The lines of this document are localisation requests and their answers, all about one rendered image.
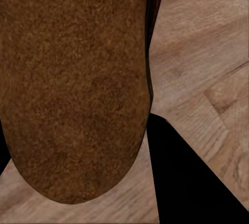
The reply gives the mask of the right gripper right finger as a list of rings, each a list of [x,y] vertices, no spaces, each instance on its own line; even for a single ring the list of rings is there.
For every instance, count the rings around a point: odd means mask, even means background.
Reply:
[[[160,224],[249,224],[249,212],[163,117],[146,126]]]

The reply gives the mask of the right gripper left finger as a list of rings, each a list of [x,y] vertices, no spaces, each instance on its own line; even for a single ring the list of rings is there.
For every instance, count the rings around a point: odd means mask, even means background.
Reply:
[[[4,171],[10,159],[11,159],[11,156],[9,154],[9,151],[6,145],[6,141],[4,138],[2,125],[1,125],[1,120],[0,120],[0,175]]]

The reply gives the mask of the sandal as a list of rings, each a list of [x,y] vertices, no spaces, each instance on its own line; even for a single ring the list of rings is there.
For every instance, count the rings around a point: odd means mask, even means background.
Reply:
[[[23,179],[62,204],[119,184],[145,135],[161,0],[0,0],[0,120]]]

